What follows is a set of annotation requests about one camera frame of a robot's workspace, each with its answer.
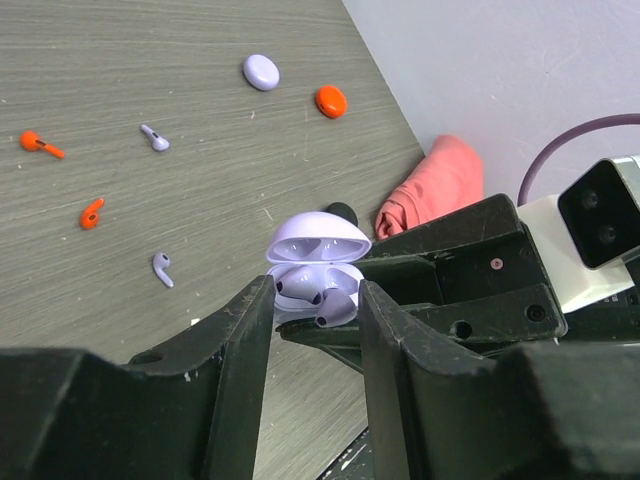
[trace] pink towel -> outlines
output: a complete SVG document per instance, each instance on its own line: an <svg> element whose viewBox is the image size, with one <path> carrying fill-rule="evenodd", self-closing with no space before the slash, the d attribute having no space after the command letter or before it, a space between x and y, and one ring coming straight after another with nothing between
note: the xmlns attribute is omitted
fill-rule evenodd
<svg viewBox="0 0 640 480"><path fill-rule="evenodd" d="M453 135L436 138L431 152L384 202L376 218L379 240L482 200L482 159Z"/></svg>

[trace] charging case lid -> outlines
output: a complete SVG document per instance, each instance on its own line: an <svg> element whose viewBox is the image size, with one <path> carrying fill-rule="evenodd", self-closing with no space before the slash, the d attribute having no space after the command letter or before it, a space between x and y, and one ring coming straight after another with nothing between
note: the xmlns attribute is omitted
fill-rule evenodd
<svg viewBox="0 0 640 480"><path fill-rule="evenodd" d="M294 215L275 231L267 250L271 263L349 263L364 257L371 240L342 217L326 212Z"/></svg>

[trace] cable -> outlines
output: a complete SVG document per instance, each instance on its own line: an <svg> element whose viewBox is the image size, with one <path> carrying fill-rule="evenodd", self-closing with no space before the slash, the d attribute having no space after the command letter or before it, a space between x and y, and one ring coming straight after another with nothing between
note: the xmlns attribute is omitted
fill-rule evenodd
<svg viewBox="0 0 640 480"><path fill-rule="evenodd" d="M622 125L640 125L640 113L625 113L622 115L611 115L610 117L596 118L589 122L573 127L571 130L564 132L559 137L555 138L549 145L544 147L538 156L533 160L531 166L525 173L522 183L520 184L520 190L518 192L518 206L527 203L529 197L529 190L536 175L544 165L544 162L551 156L553 152L563 146L565 143L570 142L574 138L584 135L585 133L593 132L594 130L600 130L609 127L620 127Z"/></svg>

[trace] wooden table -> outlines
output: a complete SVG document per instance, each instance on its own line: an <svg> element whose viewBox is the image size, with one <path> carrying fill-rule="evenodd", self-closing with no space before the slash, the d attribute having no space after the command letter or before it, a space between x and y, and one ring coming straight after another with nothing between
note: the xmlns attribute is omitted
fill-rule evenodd
<svg viewBox="0 0 640 480"><path fill-rule="evenodd" d="M280 86L241 63L271 57ZM226 302L274 228L332 201L364 230L422 153L338 0L0 5L0 340L125 362ZM338 85L349 112L313 103ZM148 123L171 141L151 150ZM66 151L23 151L33 129ZM104 197L100 225L78 226ZM169 290L154 276L172 260ZM361 377L274 338L256 478L315 478L366 423Z"/></svg>

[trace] white wall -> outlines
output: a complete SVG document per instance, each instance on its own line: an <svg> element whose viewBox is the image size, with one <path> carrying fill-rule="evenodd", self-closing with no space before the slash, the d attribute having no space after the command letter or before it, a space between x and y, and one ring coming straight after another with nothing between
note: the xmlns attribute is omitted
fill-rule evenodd
<svg viewBox="0 0 640 480"><path fill-rule="evenodd" d="M639 0L344 0L423 149L455 133L486 193L515 198L537 153L596 117L640 111ZM530 199L604 156L640 153L640 127L561 148Z"/></svg>

